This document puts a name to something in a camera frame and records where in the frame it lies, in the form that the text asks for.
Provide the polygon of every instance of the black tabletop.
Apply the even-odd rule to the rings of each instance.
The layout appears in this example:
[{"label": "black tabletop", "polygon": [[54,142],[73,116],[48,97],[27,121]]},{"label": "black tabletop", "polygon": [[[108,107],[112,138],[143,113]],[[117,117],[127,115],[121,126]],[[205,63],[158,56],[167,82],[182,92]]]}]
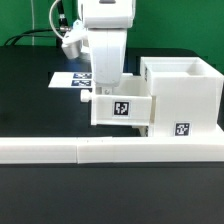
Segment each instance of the black tabletop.
[{"label": "black tabletop", "polygon": [[[137,74],[140,56],[196,54],[128,49],[124,71]],[[138,134],[130,127],[90,127],[79,90],[48,89],[54,71],[91,68],[53,47],[0,48],[1,137]],[[2,165],[0,223],[223,224],[223,186],[223,163]]]},{"label": "black tabletop", "polygon": [[[139,74],[141,56],[196,56],[184,49],[128,49],[124,72]],[[91,126],[90,103],[79,89],[49,89],[56,71],[91,72],[90,63],[69,61],[54,47],[0,48],[1,137],[139,136],[137,129]]]}]

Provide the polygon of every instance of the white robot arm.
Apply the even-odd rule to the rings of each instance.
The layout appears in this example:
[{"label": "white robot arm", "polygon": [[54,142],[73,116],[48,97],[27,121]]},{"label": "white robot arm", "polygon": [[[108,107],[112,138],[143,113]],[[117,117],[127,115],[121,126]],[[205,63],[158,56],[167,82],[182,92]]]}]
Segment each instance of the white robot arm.
[{"label": "white robot arm", "polygon": [[135,0],[79,0],[72,31],[63,38],[68,58],[79,55],[81,41],[88,39],[93,79],[97,87],[116,87],[123,72],[127,29],[132,27]]}]

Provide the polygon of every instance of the cable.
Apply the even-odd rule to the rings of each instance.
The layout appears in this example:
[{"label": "cable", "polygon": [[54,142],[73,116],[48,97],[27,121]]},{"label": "cable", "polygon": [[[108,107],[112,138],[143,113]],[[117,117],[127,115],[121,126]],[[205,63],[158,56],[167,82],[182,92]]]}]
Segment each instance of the cable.
[{"label": "cable", "polygon": [[32,29],[35,29],[35,14],[34,14],[34,0],[30,0],[32,12]]},{"label": "cable", "polygon": [[68,21],[65,18],[64,6],[62,1],[58,2],[57,4],[58,13],[59,13],[59,25],[60,26],[68,26]]},{"label": "cable", "polygon": [[[40,33],[40,32],[52,32],[52,29],[35,29],[35,30],[28,30],[24,33],[22,33],[21,35],[25,35],[25,34],[31,34],[31,33]],[[20,38],[22,37],[21,35],[18,35],[17,38],[15,38],[15,40],[11,43],[11,45],[15,45],[17,41],[20,40]]]},{"label": "cable", "polygon": [[63,36],[60,35],[60,33],[57,32],[54,23],[53,23],[53,19],[52,19],[52,14],[53,14],[53,10],[56,7],[56,5],[58,4],[58,2],[60,2],[61,0],[55,0],[55,2],[52,4],[51,8],[50,8],[50,12],[49,12],[49,22],[51,25],[52,30],[54,31],[54,33],[60,38],[63,39]]},{"label": "cable", "polygon": [[7,46],[7,44],[15,39],[15,38],[23,38],[23,37],[44,37],[44,38],[55,38],[55,36],[46,36],[46,35],[30,35],[30,34],[22,34],[22,35],[16,35],[16,36],[13,36],[13,37],[10,37],[5,43],[4,43],[4,46]]}]

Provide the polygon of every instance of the white storage box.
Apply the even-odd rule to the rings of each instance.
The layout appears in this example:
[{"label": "white storage box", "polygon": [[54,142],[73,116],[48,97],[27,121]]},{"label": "white storage box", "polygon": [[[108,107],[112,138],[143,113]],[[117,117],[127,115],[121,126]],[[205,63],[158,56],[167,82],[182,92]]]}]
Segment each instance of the white storage box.
[{"label": "white storage box", "polygon": [[151,136],[200,136],[216,130],[223,76],[200,58],[141,58],[154,99]]}]

